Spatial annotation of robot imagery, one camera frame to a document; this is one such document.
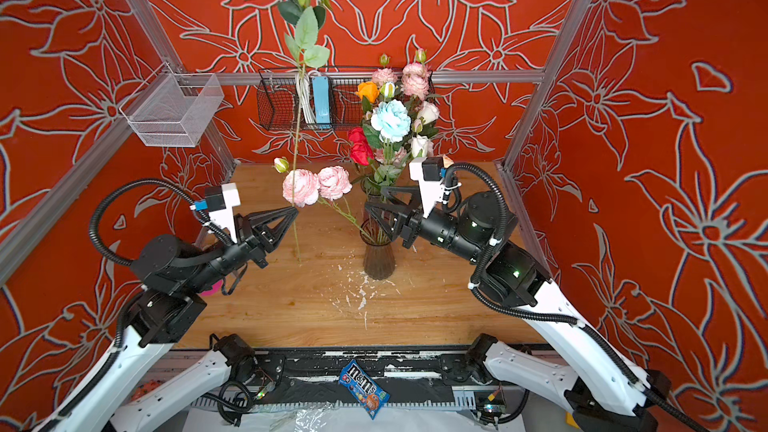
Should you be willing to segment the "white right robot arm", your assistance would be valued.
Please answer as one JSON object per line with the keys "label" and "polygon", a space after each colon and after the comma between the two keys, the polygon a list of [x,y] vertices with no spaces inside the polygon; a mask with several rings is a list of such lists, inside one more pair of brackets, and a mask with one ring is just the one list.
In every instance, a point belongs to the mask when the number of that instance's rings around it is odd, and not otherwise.
{"label": "white right robot arm", "polygon": [[481,167],[441,157],[413,160],[411,187],[384,186],[365,209],[391,239],[423,239],[474,267],[468,288],[488,309],[531,326],[563,364],[482,334],[470,350],[479,371],[515,384],[569,413],[583,431],[654,431],[656,406],[693,431],[702,425],[667,400],[670,381],[635,364],[577,311],[546,266],[510,236],[517,218]]}

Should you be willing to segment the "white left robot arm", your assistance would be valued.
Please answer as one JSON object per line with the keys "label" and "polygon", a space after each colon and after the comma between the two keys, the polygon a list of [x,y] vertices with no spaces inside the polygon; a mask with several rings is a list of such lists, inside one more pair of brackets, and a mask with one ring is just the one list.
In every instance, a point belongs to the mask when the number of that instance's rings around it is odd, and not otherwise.
{"label": "white left robot arm", "polygon": [[[144,186],[170,190],[190,205],[196,219],[217,239],[201,249],[175,235],[155,237],[136,259],[117,254],[102,241],[100,222],[121,195]],[[131,270],[141,290],[120,309],[115,338],[64,402],[40,425],[40,431],[154,431],[195,399],[214,388],[240,389],[241,399],[222,396],[214,402],[229,416],[247,413],[253,397],[246,384],[260,370],[255,352],[231,334],[219,339],[201,359],[147,395],[131,399],[145,374],[187,333],[206,307],[202,293],[226,278],[242,279],[249,264],[265,268],[297,218],[294,207],[234,213],[240,199],[235,184],[209,188],[194,200],[176,184],[155,178],[131,181],[110,193],[97,206],[89,223],[89,238],[101,256]]]}

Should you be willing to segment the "orange yellow rose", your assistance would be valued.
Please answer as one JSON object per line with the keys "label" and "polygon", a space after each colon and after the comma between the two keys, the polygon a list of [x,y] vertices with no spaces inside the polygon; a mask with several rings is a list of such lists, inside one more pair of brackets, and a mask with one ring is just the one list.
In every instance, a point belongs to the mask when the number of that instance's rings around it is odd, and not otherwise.
{"label": "orange yellow rose", "polygon": [[370,104],[375,104],[379,95],[379,86],[372,82],[363,82],[357,86],[356,95],[361,99],[366,99]]}

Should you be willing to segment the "brown glass vase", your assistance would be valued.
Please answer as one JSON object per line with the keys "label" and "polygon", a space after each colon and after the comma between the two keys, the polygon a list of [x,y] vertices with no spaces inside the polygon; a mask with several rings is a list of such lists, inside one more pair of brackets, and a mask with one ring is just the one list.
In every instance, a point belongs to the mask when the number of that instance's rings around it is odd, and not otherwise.
{"label": "brown glass vase", "polygon": [[362,224],[360,237],[366,247],[363,257],[364,273],[377,281],[389,279],[396,268],[389,236],[375,220],[366,219]]}

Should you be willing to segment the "small blue flower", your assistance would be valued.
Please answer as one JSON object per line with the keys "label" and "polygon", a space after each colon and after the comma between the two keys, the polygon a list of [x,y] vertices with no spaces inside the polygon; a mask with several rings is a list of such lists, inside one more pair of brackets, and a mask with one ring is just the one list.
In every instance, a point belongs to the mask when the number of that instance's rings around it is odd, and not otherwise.
{"label": "small blue flower", "polygon": [[330,49],[319,43],[319,32],[325,25],[329,0],[284,0],[278,12],[291,30],[284,34],[284,43],[295,65],[294,83],[297,106],[293,125],[291,168],[296,168],[301,128],[315,120],[310,105],[310,72],[328,64]]}

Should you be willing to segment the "blue and white flowers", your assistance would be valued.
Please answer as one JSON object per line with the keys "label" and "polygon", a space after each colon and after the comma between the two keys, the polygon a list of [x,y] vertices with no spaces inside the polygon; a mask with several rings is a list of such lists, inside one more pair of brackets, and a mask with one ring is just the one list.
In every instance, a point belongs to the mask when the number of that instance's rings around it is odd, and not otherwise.
{"label": "blue and white flowers", "polygon": [[360,101],[364,112],[361,127],[373,152],[375,149],[384,149],[387,158],[391,158],[400,148],[409,152],[408,162],[403,168],[380,164],[375,157],[370,161],[370,165],[365,167],[366,175],[374,174],[383,179],[384,186],[394,185],[413,159],[410,153],[410,139],[418,135],[415,106],[419,100],[416,97],[408,98],[397,91],[395,97],[390,99],[379,95],[375,104],[370,104],[366,99]]}

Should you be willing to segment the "purple glass vase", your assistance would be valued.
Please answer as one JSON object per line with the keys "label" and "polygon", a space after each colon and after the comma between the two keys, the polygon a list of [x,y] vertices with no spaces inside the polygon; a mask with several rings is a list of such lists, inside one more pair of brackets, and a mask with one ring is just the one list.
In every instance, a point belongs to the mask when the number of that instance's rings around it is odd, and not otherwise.
{"label": "purple glass vase", "polygon": [[384,180],[377,178],[374,174],[365,175],[361,180],[361,187],[369,199],[382,196],[381,189],[384,186]]}

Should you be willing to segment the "white cream rose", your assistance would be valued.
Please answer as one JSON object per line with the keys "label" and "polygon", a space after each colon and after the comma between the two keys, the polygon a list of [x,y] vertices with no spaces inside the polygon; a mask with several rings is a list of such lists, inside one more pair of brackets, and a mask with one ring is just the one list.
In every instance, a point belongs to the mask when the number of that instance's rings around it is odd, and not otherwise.
{"label": "white cream rose", "polygon": [[431,102],[423,102],[417,112],[417,119],[422,126],[435,122],[440,117],[438,107]]}

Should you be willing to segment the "large red rose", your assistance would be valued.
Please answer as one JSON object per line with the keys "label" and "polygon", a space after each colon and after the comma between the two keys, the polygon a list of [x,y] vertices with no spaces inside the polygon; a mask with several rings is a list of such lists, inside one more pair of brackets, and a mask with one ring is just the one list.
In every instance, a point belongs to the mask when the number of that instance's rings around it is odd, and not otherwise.
{"label": "large red rose", "polygon": [[363,167],[369,166],[370,161],[374,159],[374,152],[367,141],[363,128],[351,129],[348,133],[348,140],[351,144],[349,156],[352,161]]}

